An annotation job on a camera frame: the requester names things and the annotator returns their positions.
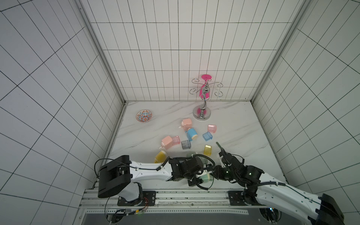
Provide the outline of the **light green pencil sharpener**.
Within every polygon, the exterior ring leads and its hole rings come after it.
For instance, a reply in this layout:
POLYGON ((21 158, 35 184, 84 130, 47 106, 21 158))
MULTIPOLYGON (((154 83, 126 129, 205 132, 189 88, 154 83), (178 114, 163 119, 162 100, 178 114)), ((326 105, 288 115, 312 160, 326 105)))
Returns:
POLYGON ((213 178, 208 172, 203 172, 201 175, 196 174, 196 180, 199 184, 202 184, 211 182, 213 178))

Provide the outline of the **clear grey tray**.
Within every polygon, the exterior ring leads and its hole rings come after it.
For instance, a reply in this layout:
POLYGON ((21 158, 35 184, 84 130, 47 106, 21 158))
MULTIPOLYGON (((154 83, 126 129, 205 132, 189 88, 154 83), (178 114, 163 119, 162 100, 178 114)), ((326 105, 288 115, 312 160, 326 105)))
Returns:
POLYGON ((182 141, 181 147, 183 150, 191 149, 191 141, 189 141, 189 140, 182 141))

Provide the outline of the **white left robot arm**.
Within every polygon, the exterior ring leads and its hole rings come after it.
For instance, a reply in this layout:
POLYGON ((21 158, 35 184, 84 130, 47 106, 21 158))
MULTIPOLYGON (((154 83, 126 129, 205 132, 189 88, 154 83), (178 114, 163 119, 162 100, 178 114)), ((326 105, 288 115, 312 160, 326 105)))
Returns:
POLYGON ((200 185, 200 177, 210 172, 215 162, 202 154, 190 157, 167 157, 163 163, 138 163, 129 155, 117 159, 107 158, 108 163, 99 168, 97 178, 98 198, 116 195, 128 202, 143 199, 142 181, 179 182, 186 179, 200 185))

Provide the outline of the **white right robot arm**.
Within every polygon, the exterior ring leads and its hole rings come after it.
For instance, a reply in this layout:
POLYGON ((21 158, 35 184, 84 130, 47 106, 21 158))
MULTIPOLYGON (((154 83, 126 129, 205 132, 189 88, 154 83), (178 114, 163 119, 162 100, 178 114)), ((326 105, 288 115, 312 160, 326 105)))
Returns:
POLYGON ((235 200, 245 205, 263 205, 286 213, 306 225, 342 225, 345 216, 335 199, 318 196, 272 177, 262 169, 245 165, 236 156, 220 149, 221 164, 215 166, 215 179, 243 187, 235 200))

